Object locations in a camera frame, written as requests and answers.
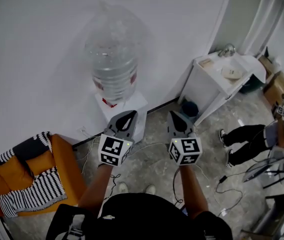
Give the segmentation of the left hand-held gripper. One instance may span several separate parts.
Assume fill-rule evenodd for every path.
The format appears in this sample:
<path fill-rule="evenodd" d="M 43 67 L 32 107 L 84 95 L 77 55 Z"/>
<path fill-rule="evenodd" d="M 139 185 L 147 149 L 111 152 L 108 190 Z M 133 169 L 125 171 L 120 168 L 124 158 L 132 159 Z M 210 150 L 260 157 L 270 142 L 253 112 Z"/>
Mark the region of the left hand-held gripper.
<path fill-rule="evenodd" d="M 133 136 L 137 121 L 136 110 L 123 111 L 110 119 L 107 128 L 120 138 L 106 134 L 100 136 L 98 145 L 100 163 L 113 167 L 119 167 L 124 163 L 134 145 Z"/>

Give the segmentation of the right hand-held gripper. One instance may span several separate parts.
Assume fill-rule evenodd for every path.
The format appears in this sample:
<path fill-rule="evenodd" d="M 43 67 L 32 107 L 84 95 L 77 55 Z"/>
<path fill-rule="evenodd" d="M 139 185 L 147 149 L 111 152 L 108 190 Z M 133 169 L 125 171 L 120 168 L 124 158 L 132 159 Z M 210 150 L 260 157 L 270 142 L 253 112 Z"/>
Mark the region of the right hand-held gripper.
<path fill-rule="evenodd" d="M 196 164 L 202 155 L 201 139 L 193 132 L 193 123 L 183 114 L 170 110 L 167 128 L 171 142 L 168 147 L 170 158 L 178 166 Z"/>

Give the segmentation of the white water dispenser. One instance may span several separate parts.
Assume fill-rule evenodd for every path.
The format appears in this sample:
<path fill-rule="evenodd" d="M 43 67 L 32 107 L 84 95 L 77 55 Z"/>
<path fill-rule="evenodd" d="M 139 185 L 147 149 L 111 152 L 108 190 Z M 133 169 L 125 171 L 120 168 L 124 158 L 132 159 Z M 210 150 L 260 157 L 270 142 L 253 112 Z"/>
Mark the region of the white water dispenser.
<path fill-rule="evenodd" d="M 104 115 L 107 124 L 113 116 L 121 112 L 136 110 L 138 117 L 133 139 L 135 143 L 138 143 L 143 139 L 147 119 L 148 102 L 139 91 L 136 90 L 128 100 L 118 102 L 114 107 L 107 105 L 99 93 L 95 94 L 95 99 Z"/>

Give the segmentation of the person's right forearm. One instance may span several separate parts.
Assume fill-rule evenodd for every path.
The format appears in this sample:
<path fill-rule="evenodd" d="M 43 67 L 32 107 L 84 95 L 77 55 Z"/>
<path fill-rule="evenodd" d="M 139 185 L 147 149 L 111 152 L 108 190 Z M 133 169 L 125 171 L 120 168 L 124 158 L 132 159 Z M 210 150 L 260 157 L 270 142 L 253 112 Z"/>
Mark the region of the person's right forearm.
<path fill-rule="evenodd" d="M 188 216 L 194 219 L 202 212 L 209 210 L 208 202 L 193 168 L 190 165 L 182 165 L 179 167 L 179 171 L 186 211 Z"/>

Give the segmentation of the person's left forearm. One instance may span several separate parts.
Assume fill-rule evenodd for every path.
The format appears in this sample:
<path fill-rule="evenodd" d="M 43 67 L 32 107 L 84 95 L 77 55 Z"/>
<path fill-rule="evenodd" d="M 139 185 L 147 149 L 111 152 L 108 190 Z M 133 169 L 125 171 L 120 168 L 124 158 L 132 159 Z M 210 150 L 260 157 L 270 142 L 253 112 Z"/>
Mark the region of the person's left forearm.
<path fill-rule="evenodd" d="M 100 165 L 78 202 L 78 207 L 88 210 L 96 218 L 102 207 L 112 170 L 113 166 L 111 165 Z"/>

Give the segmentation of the clear water bottle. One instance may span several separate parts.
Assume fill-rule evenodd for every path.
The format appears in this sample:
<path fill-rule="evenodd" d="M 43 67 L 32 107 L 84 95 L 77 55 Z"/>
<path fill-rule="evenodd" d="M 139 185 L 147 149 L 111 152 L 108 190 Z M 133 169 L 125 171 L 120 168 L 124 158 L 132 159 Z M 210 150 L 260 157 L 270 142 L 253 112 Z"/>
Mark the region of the clear water bottle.
<path fill-rule="evenodd" d="M 89 23 L 84 53 L 98 92 L 113 106 L 136 88 L 140 20 L 122 6 L 101 2 Z"/>

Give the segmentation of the teal waste bin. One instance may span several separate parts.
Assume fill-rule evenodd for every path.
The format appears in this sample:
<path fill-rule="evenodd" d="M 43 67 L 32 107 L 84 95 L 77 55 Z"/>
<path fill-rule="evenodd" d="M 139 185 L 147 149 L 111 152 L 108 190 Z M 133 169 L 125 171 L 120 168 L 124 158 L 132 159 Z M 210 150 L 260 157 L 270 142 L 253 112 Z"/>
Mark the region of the teal waste bin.
<path fill-rule="evenodd" d="M 199 113 L 199 109 L 194 102 L 186 101 L 181 105 L 180 113 L 188 118 L 196 118 Z"/>

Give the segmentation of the orange sofa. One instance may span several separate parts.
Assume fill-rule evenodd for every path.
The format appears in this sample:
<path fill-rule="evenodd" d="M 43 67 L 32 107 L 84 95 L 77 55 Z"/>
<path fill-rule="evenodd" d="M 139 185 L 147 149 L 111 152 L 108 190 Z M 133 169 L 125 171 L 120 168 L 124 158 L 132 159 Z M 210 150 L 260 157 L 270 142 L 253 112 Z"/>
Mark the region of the orange sofa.
<path fill-rule="evenodd" d="M 30 216 L 54 212 L 60 204 L 71 206 L 77 205 L 80 197 L 84 193 L 86 184 L 74 155 L 72 145 L 57 134 L 50 134 L 50 136 L 54 161 L 67 198 L 44 210 L 21 212 L 18 216 Z"/>

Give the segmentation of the person's black shirt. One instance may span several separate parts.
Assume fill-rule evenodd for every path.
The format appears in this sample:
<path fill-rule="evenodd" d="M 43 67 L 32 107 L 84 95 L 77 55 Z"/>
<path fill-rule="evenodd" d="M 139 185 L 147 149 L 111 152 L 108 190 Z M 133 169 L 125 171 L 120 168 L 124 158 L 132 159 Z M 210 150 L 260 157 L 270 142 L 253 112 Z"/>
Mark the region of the person's black shirt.
<path fill-rule="evenodd" d="M 146 193 L 122 193 L 108 199 L 101 216 L 61 204 L 45 240 L 233 240 L 220 217 L 204 211 L 190 218 L 171 202 Z"/>

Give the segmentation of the chrome faucet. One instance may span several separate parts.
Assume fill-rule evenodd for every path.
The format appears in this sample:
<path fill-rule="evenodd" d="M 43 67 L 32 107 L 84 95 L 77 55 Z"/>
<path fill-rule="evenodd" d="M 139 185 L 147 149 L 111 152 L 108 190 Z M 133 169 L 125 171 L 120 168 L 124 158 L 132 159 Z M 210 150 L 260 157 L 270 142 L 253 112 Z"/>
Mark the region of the chrome faucet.
<path fill-rule="evenodd" d="M 221 57 L 232 57 L 236 53 L 236 48 L 233 44 L 227 43 L 222 50 L 219 51 L 218 56 Z"/>

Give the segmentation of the cardboard box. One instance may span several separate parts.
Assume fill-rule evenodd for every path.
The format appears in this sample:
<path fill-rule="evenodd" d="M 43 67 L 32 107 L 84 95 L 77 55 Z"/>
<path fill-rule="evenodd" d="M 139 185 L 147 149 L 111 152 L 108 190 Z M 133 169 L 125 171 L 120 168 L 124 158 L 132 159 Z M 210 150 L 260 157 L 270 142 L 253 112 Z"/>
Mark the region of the cardboard box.
<path fill-rule="evenodd" d="M 264 66 L 266 71 L 266 85 L 262 89 L 264 98 L 271 106 L 275 103 L 282 104 L 282 96 L 284 94 L 284 73 L 281 70 L 276 69 L 275 64 L 264 55 L 258 60 Z"/>

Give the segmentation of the black white striped blanket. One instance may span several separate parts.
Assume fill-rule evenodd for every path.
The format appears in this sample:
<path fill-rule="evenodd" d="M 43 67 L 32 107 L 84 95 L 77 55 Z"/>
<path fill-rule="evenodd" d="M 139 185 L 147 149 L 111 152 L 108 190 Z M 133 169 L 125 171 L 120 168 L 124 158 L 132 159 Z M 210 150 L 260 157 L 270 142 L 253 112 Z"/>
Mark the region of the black white striped blanket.
<path fill-rule="evenodd" d="M 0 154 L 0 166 L 10 158 L 25 160 L 36 158 L 46 151 L 53 155 L 51 134 L 48 131 L 36 134 L 15 147 Z M 21 190 L 10 190 L 0 175 L 0 217 L 17 217 L 23 212 L 42 211 L 67 199 L 57 165 L 35 176 L 32 185 Z"/>

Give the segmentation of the orange cushion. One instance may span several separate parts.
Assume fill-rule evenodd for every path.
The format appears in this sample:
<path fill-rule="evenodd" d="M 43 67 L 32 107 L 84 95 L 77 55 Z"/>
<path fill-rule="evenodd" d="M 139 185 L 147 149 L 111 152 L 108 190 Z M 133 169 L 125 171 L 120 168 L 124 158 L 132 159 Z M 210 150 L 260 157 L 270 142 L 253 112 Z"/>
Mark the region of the orange cushion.
<path fill-rule="evenodd" d="M 35 176 L 55 165 L 53 154 L 47 150 L 29 160 L 16 156 L 10 158 L 5 164 L 0 165 L 0 175 L 11 191 L 23 190 L 32 185 Z"/>

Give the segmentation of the black frame chair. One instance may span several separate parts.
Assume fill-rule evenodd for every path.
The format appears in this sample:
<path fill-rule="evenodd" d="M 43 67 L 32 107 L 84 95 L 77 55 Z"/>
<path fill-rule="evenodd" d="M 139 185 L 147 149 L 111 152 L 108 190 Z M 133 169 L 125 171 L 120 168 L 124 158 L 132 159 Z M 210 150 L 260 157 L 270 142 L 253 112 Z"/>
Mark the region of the black frame chair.
<path fill-rule="evenodd" d="M 267 189 L 284 181 L 284 159 L 267 158 L 252 165 L 242 178 L 246 183 L 257 179 L 263 189 Z"/>

